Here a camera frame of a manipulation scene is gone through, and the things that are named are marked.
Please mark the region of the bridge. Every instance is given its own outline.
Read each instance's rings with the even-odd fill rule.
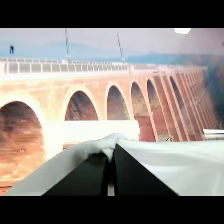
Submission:
[[[203,129],[218,125],[206,72],[200,66],[0,59],[0,186],[63,150],[64,121],[136,120],[140,141],[205,140]]]

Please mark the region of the black bar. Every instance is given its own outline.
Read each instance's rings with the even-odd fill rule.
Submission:
[[[93,154],[43,196],[107,196],[109,164],[104,154]]]
[[[178,196],[118,144],[113,169],[115,196]]]

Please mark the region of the sky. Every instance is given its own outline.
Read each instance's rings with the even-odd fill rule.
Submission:
[[[125,57],[146,54],[224,55],[224,29],[192,28],[188,35],[173,28],[67,28],[70,54],[77,59],[120,57],[117,32]],[[0,57],[65,58],[64,28],[0,28]]]

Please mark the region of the person standing on bridge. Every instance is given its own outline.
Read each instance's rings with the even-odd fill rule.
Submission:
[[[12,46],[12,45],[10,46],[9,53],[14,54],[14,46]]]

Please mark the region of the arch opening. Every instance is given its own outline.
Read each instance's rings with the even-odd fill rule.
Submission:
[[[180,94],[180,91],[179,91],[179,89],[178,89],[178,87],[177,87],[177,85],[176,85],[176,83],[175,83],[175,81],[173,80],[172,77],[170,77],[170,81],[171,81],[171,84],[172,84],[172,87],[173,87],[173,90],[174,90],[174,93],[175,93],[175,96],[176,96],[177,103],[179,105],[181,114],[183,116],[188,135],[189,135],[190,139],[193,139],[194,138],[194,131],[193,131],[193,127],[192,127],[191,122],[190,122],[190,118],[189,118],[188,113],[187,113],[187,109],[184,105],[184,101],[183,101],[182,96]]]
[[[72,95],[66,110],[65,120],[98,120],[96,110],[84,92],[78,91]]]
[[[132,107],[135,120],[140,127],[140,141],[155,142],[155,135],[152,129],[151,120],[145,103],[144,96],[137,83],[131,87]]]
[[[107,120],[129,120],[124,98],[117,87],[111,86],[107,97]]]
[[[165,138],[168,138],[169,133],[168,133],[165,118],[162,112],[162,107],[159,102],[159,98],[150,80],[147,81],[147,90],[148,90],[148,98],[149,98],[149,103],[151,106],[152,116],[156,126],[159,141],[161,141],[164,136]]]
[[[3,106],[0,109],[0,194],[6,183],[5,190],[44,162],[42,127],[34,111],[18,101]]]

